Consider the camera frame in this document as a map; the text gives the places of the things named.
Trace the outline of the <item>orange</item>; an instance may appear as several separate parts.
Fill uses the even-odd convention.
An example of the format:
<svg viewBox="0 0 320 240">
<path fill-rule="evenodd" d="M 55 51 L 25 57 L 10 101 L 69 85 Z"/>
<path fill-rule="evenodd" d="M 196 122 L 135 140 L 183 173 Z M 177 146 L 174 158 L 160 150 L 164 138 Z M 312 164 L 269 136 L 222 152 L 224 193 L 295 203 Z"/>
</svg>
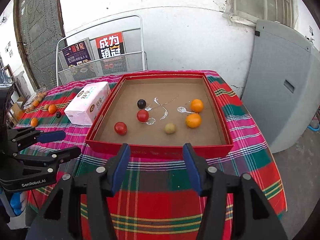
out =
<svg viewBox="0 0 320 240">
<path fill-rule="evenodd" d="M 49 105 L 49 107 L 48 107 L 48 112 L 49 112 L 50 114 L 55 114 L 56 111 L 57 111 L 57 107 L 56 107 L 55 104 Z"/>
<path fill-rule="evenodd" d="M 185 119 L 185 124 L 189 128 L 197 128 L 201 125 L 201 123 L 202 123 L 202 118 L 197 113 L 189 114 Z"/>
<path fill-rule="evenodd" d="M 190 103 L 190 109 L 195 113 L 200 113 L 204 109 L 204 104 L 200 99 L 194 99 Z"/>
<path fill-rule="evenodd" d="M 30 121 L 31 127 L 37 127 L 38 124 L 39 124 L 38 118 L 32 118 L 32 119 L 31 119 L 31 121 Z"/>
</svg>

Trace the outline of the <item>yellow-green round fruit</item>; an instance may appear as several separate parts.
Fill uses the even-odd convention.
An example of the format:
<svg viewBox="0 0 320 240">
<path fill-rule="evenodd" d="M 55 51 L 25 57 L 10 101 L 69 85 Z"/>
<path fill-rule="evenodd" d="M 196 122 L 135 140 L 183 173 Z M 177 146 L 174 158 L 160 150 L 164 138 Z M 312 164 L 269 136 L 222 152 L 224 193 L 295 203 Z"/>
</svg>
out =
<svg viewBox="0 0 320 240">
<path fill-rule="evenodd" d="M 164 131 L 166 134 L 173 134 L 176 132 L 176 125 L 173 123 L 167 123 L 164 127 Z"/>
</svg>

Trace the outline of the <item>large red tomato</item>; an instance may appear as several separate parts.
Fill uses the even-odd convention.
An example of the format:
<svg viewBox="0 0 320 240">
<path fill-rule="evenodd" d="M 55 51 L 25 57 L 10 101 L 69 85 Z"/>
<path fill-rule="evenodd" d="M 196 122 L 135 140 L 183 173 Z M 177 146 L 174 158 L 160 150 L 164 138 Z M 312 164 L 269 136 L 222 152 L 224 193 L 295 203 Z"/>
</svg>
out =
<svg viewBox="0 0 320 240">
<path fill-rule="evenodd" d="M 127 125 L 124 122 L 117 122 L 114 125 L 114 131 L 121 136 L 127 134 Z"/>
</svg>

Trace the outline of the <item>small red tomato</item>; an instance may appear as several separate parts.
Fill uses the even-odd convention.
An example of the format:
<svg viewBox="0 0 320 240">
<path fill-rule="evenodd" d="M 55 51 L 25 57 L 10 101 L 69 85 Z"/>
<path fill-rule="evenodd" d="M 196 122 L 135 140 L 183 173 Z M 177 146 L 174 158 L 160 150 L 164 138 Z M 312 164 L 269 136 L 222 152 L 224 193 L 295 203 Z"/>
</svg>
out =
<svg viewBox="0 0 320 240">
<path fill-rule="evenodd" d="M 141 109 L 136 114 L 137 120 L 142 123 L 146 123 L 149 119 L 148 111 Z"/>
</svg>

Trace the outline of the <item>cardboard box on shelf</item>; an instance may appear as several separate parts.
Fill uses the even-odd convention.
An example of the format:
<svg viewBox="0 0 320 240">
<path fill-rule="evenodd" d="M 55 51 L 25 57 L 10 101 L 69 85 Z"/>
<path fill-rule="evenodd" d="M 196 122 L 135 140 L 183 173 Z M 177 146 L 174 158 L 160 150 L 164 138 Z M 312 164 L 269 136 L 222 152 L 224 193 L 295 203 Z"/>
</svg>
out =
<svg viewBox="0 0 320 240">
<path fill-rule="evenodd" d="M 23 101 L 17 101 L 12 105 L 12 107 L 8 111 L 9 120 L 13 123 L 14 126 L 18 124 L 18 122 L 24 114 L 23 105 Z"/>
</svg>

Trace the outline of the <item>clear plastic fruit container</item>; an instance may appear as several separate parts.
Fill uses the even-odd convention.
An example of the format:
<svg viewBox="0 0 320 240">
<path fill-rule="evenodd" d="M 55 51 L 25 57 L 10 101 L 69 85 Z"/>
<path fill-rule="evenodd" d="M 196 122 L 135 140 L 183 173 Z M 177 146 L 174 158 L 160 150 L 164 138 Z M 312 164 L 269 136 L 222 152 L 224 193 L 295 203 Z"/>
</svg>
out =
<svg viewBox="0 0 320 240">
<path fill-rule="evenodd" d="M 25 111 L 34 110 L 47 95 L 47 87 L 41 87 L 36 90 L 29 99 L 26 100 L 23 109 Z"/>
</svg>

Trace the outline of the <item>plaid tablecloth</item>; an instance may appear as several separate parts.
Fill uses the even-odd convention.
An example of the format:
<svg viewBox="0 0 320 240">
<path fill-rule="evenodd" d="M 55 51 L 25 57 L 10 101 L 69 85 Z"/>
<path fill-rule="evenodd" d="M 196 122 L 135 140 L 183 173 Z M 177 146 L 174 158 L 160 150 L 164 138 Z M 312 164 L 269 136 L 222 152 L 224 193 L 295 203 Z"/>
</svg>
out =
<svg viewBox="0 0 320 240">
<path fill-rule="evenodd" d="M 234 144 L 227 157 L 209 159 L 208 163 L 226 174 L 249 173 L 278 217 L 282 217 L 287 211 L 283 182 L 260 129 L 217 72 L 207 70 L 205 75 L 224 112 Z M 63 130 L 66 137 L 60 142 L 30 146 L 25 154 L 46 155 L 72 146 L 81 148 L 80 157 L 61 165 L 58 176 L 81 176 L 109 159 L 109 155 L 94 152 L 85 143 L 87 126 L 73 125 L 66 116 L 56 118 L 39 106 L 22 115 L 18 127 L 28 127 L 32 118 L 38 119 L 39 129 Z M 107 202 L 119 239 L 195 239 L 206 200 L 192 189 L 183 161 L 132 158 L 120 191 Z"/>
</svg>

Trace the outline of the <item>pink tissue pack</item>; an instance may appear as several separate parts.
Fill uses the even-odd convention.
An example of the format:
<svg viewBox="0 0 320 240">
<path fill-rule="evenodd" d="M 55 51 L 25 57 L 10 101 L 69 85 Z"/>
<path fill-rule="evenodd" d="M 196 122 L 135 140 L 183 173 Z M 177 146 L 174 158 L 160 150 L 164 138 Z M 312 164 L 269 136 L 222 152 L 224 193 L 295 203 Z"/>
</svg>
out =
<svg viewBox="0 0 320 240">
<path fill-rule="evenodd" d="M 110 92 L 107 81 L 89 83 L 73 98 L 64 113 L 72 124 L 91 126 Z"/>
</svg>

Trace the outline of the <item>red cardboard box tray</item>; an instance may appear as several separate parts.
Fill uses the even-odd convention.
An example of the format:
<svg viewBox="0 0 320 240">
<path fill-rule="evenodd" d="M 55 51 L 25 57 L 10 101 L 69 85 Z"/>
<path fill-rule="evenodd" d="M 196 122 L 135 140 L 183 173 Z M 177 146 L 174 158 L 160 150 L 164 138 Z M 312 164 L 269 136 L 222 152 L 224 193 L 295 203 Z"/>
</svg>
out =
<svg viewBox="0 0 320 240">
<path fill-rule="evenodd" d="M 137 101 L 146 101 L 146 123 L 139 122 Z M 202 123 L 189 128 L 185 119 L 193 114 L 190 103 L 204 104 L 198 113 Z M 127 125 L 127 134 L 114 131 L 117 122 Z M 176 132 L 166 134 L 167 123 Z M 183 145 L 190 143 L 204 158 L 225 157 L 233 147 L 226 117 L 208 77 L 203 72 L 141 72 L 123 75 L 111 90 L 86 136 L 90 148 L 99 153 L 116 154 L 124 143 L 135 158 L 181 160 Z"/>
</svg>

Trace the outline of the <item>dark blue cookbook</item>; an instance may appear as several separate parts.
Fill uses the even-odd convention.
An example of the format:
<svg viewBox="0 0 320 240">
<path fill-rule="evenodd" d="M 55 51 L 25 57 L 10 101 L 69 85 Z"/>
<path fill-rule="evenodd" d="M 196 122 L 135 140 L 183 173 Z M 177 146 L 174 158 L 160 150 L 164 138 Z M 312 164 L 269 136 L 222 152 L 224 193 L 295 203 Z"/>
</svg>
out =
<svg viewBox="0 0 320 240">
<path fill-rule="evenodd" d="M 92 79 L 97 76 L 96 63 L 87 64 L 95 60 L 89 38 L 63 48 L 59 52 L 60 63 L 67 81 Z"/>
</svg>

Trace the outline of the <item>grey plastic cabinet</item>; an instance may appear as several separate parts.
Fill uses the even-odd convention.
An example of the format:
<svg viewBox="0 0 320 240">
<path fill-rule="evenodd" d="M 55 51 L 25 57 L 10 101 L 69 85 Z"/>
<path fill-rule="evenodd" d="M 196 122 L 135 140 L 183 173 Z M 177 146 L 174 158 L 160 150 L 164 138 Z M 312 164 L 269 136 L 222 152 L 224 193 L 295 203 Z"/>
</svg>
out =
<svg viewBox="0 0 320 240">
<path fill-rule="evenodd" d="M 319 107 L 319 51 L 294 29 L 257 20 L 242 102 L 271 153 L 291 147 Z"/>
</svg>

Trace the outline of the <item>studded metal door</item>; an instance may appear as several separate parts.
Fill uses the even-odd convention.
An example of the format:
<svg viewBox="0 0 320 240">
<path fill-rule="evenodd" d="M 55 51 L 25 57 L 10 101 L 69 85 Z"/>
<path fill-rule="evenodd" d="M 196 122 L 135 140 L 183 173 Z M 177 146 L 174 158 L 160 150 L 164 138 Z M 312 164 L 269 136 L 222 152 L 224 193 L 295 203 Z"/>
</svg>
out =
<svg viewBox="0 0 320 240">
<path fill-rule="evenodd" d="M 56 45 L 65 36 L 60 0 L 14 0 L 14 28 L 31 87 L 56 87 Z"/>
</svg>

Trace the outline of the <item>red black white book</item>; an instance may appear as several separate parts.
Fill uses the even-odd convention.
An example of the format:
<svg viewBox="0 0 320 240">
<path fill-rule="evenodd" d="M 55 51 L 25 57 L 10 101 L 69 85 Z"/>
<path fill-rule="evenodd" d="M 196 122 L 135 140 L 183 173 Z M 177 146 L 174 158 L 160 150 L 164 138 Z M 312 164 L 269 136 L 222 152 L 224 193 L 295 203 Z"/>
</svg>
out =
<svg viewBox="0 0 320 240">
<path fill-rule="evenodd" d="M 105 75 L 127 72 L 123 33 L 117 32 L 95 39 L 101 68 Z"/>
</svg>

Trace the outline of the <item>white metal magazine rack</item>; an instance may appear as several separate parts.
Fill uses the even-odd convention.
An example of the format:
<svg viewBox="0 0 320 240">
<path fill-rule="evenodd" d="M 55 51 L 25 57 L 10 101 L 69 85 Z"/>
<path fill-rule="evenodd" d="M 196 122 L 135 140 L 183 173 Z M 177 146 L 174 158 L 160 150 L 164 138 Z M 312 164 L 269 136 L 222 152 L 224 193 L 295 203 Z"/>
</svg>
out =
<svg viewBox="0 0 320 240">
<path fill-rule="evenodd" d="M 56 45 L 56 84 L 147 70 L 143 19 L 112 18 L 61 38 Z"/>
</svg>

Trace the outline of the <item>window with metal bars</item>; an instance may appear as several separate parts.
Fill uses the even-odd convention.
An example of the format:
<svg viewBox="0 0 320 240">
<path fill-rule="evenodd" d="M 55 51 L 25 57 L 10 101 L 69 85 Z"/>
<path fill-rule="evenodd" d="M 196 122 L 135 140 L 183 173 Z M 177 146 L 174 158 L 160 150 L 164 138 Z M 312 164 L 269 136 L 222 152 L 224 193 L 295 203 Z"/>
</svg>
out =
<svg viewBox="0 0 320 240">
<path fill-rule="evenodd" d="M 231 22 L 256 26 L 268 20 L 295 28 L 298 21 L 297 0 L 226 0 L 223 16 Z"/>
</svg>

